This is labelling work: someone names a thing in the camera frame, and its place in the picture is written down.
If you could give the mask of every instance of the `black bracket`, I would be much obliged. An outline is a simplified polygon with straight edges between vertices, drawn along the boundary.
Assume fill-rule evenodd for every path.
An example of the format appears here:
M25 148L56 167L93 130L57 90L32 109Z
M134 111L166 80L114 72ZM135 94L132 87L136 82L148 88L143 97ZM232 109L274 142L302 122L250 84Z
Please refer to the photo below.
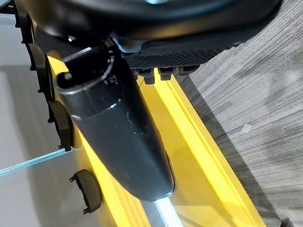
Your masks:
M58 148L64 148L65 151L71 150L73 145L73 125L65 107L59 101L54 100L48 102L48 110L50 115L48 122L55 123L61 141Z
M39 93L43 93L47 102L54 100L54 94L52 89L52 78L50 74L50 65L47 57L42 53L38 45L28 44L29 55L32 61L33 70L37 71L38 82L40 89Z
M27 11L25 9L25 6L22 2L22 0L14 0L15 1L15 7L16 7L16 27L21 28L21 34L22 34L22 43L32 44L33 43L33 35L32 35L32 23L29 15L27 14Z
M96 177L87 169L82 169L70 178L70 182L73 181L76 181L87 206L83 214L92 213L98 209L102 203L102 192Z
M15 6L13 0L9 0L7 2L4 2L0 6L0 13L4 14L15 14Z

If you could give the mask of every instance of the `black clip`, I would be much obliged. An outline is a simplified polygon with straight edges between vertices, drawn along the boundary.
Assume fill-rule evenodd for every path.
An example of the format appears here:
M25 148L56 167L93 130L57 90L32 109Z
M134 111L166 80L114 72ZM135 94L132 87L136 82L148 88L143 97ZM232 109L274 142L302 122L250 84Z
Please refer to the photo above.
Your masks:
M47 102L53 101L54 95L52 90L52 78L47 57L44 55L38 45L28 44L28 47L28 53L31 59L33 59L32 68L37 71L40 86L38 93L43 93Z
M48 122L55 123L60 138L61 144L58 148L64 148L65 151L71 150L71 146L73 145L73 125L65 107L55 100L48 102L48 110L50 115Z
M96 177L87 169L82 169L70 178L70 182L73 181L76 181L87 206L83 214L92 213L98 209L102 203L102 192Z

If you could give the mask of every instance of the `wooden floor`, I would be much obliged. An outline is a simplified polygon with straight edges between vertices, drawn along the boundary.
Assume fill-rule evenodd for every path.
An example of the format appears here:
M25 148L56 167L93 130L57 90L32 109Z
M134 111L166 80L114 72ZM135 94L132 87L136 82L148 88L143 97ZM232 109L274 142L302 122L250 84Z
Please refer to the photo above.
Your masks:
M303 1L179 79L265 223L303 226Z

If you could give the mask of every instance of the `black plastic housing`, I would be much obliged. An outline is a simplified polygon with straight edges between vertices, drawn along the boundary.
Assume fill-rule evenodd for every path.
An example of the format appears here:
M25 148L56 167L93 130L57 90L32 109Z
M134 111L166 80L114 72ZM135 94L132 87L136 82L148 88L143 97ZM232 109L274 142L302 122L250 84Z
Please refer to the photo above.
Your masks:
M54 88L123 187L144 201L171 195L175 182L168 156L133 74L121 59L102 76L77 84L73 74L61 73Z

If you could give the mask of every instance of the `yellow plastic strip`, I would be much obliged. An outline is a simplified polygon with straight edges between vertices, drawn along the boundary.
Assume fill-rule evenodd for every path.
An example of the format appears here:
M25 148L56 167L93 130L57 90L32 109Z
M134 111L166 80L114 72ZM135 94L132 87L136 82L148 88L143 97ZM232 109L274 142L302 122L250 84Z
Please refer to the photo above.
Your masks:
M48 59L54 77L60 72L68 71L63 62L50 56L48 56ZM75 131L78 131L80 135L79 138L75 137L76 142L82 143L84 148L84 152L82 152L81 155L78 155L79 153L77 153L77 157L75 158L80 167L90 167L100 184L105 200L105 204L102 205L101 208L103 211L101 212L104 212L108 216L112 216L118 227L150 227L151 225L140 201L127 192L107 171L89 143L76 127ZM100 222L101 226L113 226L111 221L104 222L102 218L100 218Z
M169 154L177 190L171 201L185 227L265 227L263 220L172 77L140 89Z

